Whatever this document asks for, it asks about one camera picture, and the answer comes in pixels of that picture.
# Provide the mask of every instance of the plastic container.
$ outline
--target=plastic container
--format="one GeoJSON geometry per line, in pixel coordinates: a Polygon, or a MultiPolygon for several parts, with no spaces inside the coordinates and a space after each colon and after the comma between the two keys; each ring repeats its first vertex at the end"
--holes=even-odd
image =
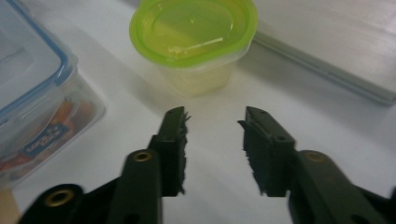
{"type": "Polygon", "coordinates": [[[130,37],[175,90],[199,95],[227,83],[256,27],[250,0],[143,0],[130,37]]]}
{"type": "Polygon", "coordinates": [[[13,187],[104,107],[76,62],[11,0],[0,0],[0,189],[13,187]]]}

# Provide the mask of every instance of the white table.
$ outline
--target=white table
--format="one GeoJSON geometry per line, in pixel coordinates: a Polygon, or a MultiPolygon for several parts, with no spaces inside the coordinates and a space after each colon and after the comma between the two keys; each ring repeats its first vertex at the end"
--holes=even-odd
{"type": "Polygon", "coordinates": [[[247,105],[270,112],[297,149],[329,155],[361,187],[389,196],[396,185],[396,106],[388,107],[255,43],[222,90],[195,98],[170,92],[134,50],[129,21],[138,0],[25,0],[78,57],[79,73],[106,105],[90,129],[13,189],[22,212],[44,190],[75,183],[88,192],[120,174],[146,148],[163,113],[192,118],[185,196],[164,199],[164,223],[291,223],[287,199],[260,196],[242,150],[247,105]]]}

